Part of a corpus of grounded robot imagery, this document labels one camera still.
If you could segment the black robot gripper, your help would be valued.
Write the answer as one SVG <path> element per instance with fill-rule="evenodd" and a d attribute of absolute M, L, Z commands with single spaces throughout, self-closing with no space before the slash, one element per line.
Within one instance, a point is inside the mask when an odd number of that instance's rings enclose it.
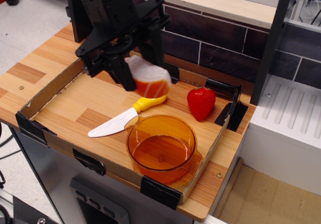
<path fill-rule="evenodd" d="M 92 26 L 76 50 L 90 76 L 105 70 L 126 91 L 135 91 L 124 55 L 139 48 L 148 62 L 163 67 L 162 29 L 170 23 L 165 0 L 81 0 Z"/>

